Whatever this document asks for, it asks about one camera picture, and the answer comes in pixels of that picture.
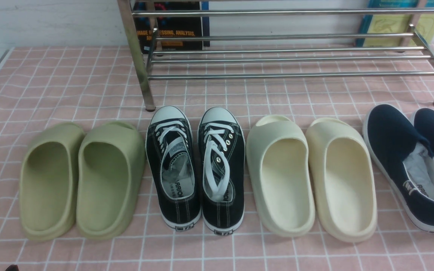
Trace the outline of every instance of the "grid pattern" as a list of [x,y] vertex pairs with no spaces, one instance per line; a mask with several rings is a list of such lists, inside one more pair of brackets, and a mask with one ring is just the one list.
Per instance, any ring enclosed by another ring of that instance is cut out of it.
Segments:
[[[91,241],[76,229],[49,242],[24,238],[19,223],[18,177],[26,146],[38,132],[74,121],[89,131],[126,120],[144,135],[145,111],[127,47],[17,48],[0,70],[0,270],[22,271],[253,270],[434,271],[434,234],[408,219],[375,168],[378,229],[368,241],[345,244],[318,219],[300,238],[280,238],[258,219],[248,175],[245,217],[232,236],[213,235],[202,223],[175,233],[162,221],[147,165],[134,219],[113,240]],[[327,62],[301,64],[155,67],[155,73],[344,72],[431,69],[425,62]],[[245,134],[264,115],[282,114],[304,130],[318,117],[339,118],[360,130],[375,104],[391,103],[407,115],[430,107],[434,77],[175,81],[152,84],[155,102],[181,108],[197,128],[206,109],[230,110]]]

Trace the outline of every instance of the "chrome rack bar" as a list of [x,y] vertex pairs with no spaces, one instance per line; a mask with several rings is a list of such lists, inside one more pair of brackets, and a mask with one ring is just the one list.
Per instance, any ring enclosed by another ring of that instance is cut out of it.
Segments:
[[389,9],[313,9],[313,10],[209,10],[209,11],[139,11],[134,17],[222,17],[252,15],[356,15],[356,14],[434,14],[434,8]]
[[279,79],[279,78],[312,78],[312,77],[363,77],[363,76],[434,76],[434,71],[417,72],[316,72],[316,73],[277,73],[277,74],[170,74],[150,75],[150,80],[190,80],[190,79]]
[[155,51],[159,55],[223,55],[243,53],[335,53],[335,52],[382,52],[382,51],[423,51],[424,46],[405,47],[343,47],[343,48],[303,48],[303,49],[272,49],[272,50],[218,50],[218,51]]
[[317,62],[317,61],[373,61],[373,60],[429,60],[431,55],[363,55],[363,56],[328,56],[298,58],[224,58],[224,59],[156,59],[153,64],[213,64],[213,63],[272,63],[272,62]]
[[158,37],[158,41],[266,41],[266,40],[313,40],[315,38],[404,38],[413,33],[377,34],[310,34],[310,35],[269,35],[269,36],[213,36],[213,37]]

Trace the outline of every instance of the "white wall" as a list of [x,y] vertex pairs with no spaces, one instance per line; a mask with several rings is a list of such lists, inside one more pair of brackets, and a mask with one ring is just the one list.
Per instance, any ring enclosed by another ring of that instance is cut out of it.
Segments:
[[[211,2],[210,9],[364,8],[368,0]],[[352,33],[360,16],[214,17],[212,35]],[[0,0],[0,47],[122,45],[116,0]]]

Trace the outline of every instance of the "green slide sandal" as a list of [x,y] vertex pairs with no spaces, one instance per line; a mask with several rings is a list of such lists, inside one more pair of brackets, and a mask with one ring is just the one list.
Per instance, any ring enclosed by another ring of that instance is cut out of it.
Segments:
[[19,207],[23,231],[31,240],[50,240],[75,223],[78,149],[83,129],[64,122],[38,134],[23,159]]
[[144,149],[142,136],[126,122],[106,123],[85,137],[78,154],[81,235],[109,239],[128,227],[145,167]]

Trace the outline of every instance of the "black canvas sneaker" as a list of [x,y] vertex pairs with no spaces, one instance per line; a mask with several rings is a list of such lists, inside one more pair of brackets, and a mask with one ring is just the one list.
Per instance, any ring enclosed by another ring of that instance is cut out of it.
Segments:
[[244,217],[246,143],[234,116],[223,108],[203,115],[198,130],[203,166],[203,219],[217,235],[230,235]]
[[150,121],[145,142],[160,211],[170,228],[189,230],[202,213],[195,183],[192,129],[178,108],[160,108]]

